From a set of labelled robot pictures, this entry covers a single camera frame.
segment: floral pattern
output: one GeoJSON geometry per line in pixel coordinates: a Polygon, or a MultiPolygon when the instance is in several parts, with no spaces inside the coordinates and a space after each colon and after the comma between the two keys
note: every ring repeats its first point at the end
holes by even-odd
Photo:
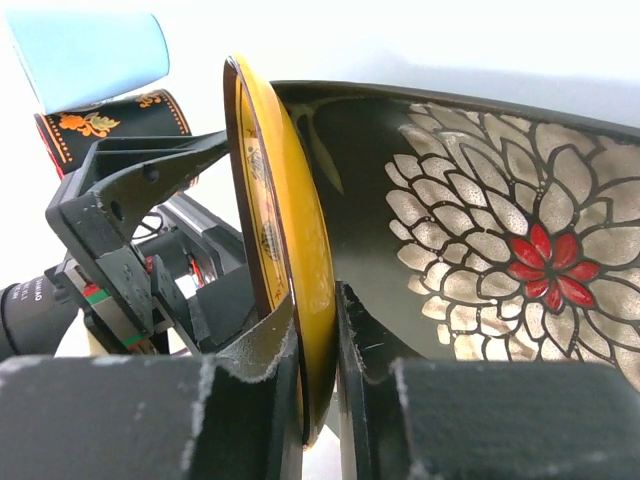
{"type": "Polygon", "coordinates": [[[267,256],[274,262],[282,260],[282,251],[280,250],[278,237],[277,228],[271,220],[267,220],[262,225],[262,230],[260,231],[260,245],[267,256]]]}
{"type": "Polygon", "coordinates": [[[265,177],[265,166],[264,161],[262,160],[262,152],[259,147],[249,147],[247,149],[247,159],[249,160],[249,165],[251,165],[251,176],[258,180],[260,183],[267,186],[267,181],[265,177]]]}
{"type": "Polygon", "coordinates": [[[136,98],[140,108],[149,108],[154,103],[162,103],[160,92],[143,93],[136,98]]]}
{"type": "Polygon", "coordinates": [[[415,104],[385,169],[408,288],[460,360],[578,360],[640,389],[640,147],[415,104]]]}
{"type": "Polygon", "coordinates": [[[96,137],[106,137],[112,128],[120,125],[120,122],[109,117],[101,117],[98,112],[82,115],[60,114],[60,128],[65,130],[75,130],[85,137],[95,135],[96,137]]]}

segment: scuffed black surface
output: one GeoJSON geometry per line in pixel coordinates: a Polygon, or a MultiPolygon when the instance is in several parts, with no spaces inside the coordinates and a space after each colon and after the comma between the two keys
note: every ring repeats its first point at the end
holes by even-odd
{"type": "Polygon", "coordinates": [[[219,356],[0,364],[0,478],[299,478],[290,313],[285,305],[219,356]]]}
{"type": "Polygon", "coordinates": [[[242,265],[196,291],[196,298],[207,324],[209,346],[219,350],[245,328],[255,307],[249,268],[242,265]]]}
{"type": "Polygon", "coordinates": [[[638,478],[640,398],[613,369],[406,360],[393,375],[416,478],[638,478]]]}
{"type": "Polygon", "coordinates": [[[409,451],[389,370],[397,357],[418,355],[369,314],[349,285],[338,283],[336,293],[343,478],[406,478],[409,451]]]}

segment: blue object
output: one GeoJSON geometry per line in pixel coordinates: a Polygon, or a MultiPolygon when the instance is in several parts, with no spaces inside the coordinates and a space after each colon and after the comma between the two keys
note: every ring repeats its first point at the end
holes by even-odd
{"type": "Polygon", "coordinates": [[[6,18],[42,113],[110,99],[169,73],[151,14],[8,10],[6,18]]]}

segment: yellow plate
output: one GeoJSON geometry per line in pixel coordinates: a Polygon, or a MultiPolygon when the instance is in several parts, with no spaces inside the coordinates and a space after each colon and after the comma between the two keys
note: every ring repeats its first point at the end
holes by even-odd
{"type": "Polygon", "coordinates": [[[315,442],[336,370],[331,253],[311,172],[287,112],[245,60],[224,68],[224,102],[240,221],[258,314],[287,294],[300,344],[303,436],[315,442]]]}

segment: black cylinder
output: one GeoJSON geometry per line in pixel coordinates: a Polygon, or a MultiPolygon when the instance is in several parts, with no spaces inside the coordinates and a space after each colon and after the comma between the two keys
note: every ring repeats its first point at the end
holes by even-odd
{"type": "Polygon", "coordinates": [[[0,361],[13,355],[53,355],[78,314],[66,296],[56,297],[45,276],[0,293],[0,361]]]}

